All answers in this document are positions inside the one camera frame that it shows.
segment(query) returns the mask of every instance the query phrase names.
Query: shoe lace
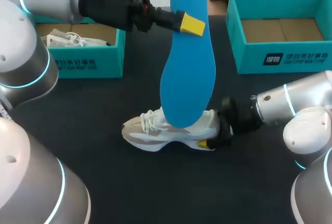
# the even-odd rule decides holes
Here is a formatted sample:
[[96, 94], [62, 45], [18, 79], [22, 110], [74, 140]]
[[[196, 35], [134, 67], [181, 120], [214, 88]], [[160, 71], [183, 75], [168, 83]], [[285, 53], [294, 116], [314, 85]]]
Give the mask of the shoe lace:
[[141, 118], [142, 129], [146, 134], [149, 135], [150, 131], [167, 130], [167, 128], [162, 128], [162, 127], [156, 126], [155, 121], [158, 117], [159, 112], [160, 112], [160, 109], [155, 110], [155, 111], [149, 110], [147, 113], [141, 114], [140, 118]]

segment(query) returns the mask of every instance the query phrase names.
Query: white robotic arm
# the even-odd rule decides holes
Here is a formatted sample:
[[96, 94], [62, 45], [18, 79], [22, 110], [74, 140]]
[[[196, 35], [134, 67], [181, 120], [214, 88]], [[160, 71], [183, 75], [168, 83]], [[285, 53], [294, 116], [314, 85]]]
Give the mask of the white robotic arm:
[[[296, 164], [304, 171], [291, 191], [298, 224], [332, 223], [332, 72], [325, 71], [252, 97], [247, 102], [224, 100], [218, 111], [221, 130], [235, 134], [262, 125], [285, 125], [283, 139]], [[219, 144], [224, 143], [219, 134]], [[210, 148], [215, 139], [206, 141]]]

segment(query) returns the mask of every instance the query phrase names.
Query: yellow gripper tip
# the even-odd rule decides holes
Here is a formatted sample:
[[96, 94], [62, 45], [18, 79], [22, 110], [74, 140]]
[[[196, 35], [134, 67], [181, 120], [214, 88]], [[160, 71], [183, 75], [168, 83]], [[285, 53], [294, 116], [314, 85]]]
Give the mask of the yellow gripper tip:
[[193, 18], [187, 13], [184, 14], [180, 27], [180, 32], [187, 32], [197, 36], [202, 36], [204, 29], [205, 23], [203, 21]]
[[206, 140], [197, 143], [197, 146], [203, 149], [209, 149], [208, 145], [206, 144]]

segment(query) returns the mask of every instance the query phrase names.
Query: cardboard bottom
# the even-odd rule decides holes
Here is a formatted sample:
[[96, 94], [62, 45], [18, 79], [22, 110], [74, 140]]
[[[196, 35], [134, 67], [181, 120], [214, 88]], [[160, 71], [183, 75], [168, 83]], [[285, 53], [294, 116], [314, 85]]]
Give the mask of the cardboard bottom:
[[241, 20], [247, 43], [324, 41], [314, 18]]
[[117, 29], [98, 23], [81, 23], [81, 24], [65, 24], [65, 23], [39, 23], [36, 25], [37, 33], [40, 36], [47, 36], [53, 29], [61, 32], [74, 32], [82, 38], [95, 38], [106, 41], [112, 46], [116, 43]]

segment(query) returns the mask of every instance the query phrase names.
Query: robotic arm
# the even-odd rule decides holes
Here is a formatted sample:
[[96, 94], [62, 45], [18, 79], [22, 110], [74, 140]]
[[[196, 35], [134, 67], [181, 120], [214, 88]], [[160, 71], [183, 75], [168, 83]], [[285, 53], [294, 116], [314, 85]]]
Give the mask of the robotic arm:
[[298, 224], [332, 223], [332, 71], [253, 96], [247, 101], [224, 99], [218, 111], [220, 132], [206, 145], [230, 142], [233, 133], [245, 134], [262, 125], [285, 125], [283, 139], [304, 171], [291, 191]]
[[0, 0], [0, 103], [10, 110], [53, 89], [57, 66], [29, 17], [46, 16], [78, 23], [89, 17], [127, 32], [147, 32], [156, 23], [180, 31], [185, 13], [155, 8], [149, 0]]

